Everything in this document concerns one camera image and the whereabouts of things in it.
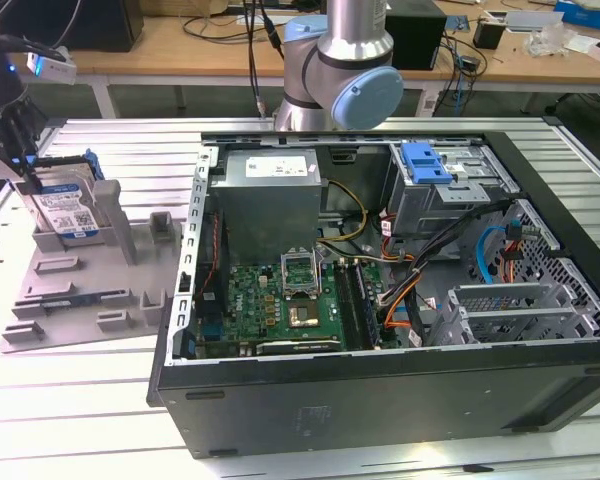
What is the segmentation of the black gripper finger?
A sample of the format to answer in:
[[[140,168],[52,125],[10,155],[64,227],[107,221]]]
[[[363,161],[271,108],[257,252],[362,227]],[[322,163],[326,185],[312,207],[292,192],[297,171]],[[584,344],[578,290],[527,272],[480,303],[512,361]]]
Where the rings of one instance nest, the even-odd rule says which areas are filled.
[[[26,92],[0,92],[0,160],[25,181],[27,194],[37,194],[41,188],[28,158],[38,155],[46,122]]]

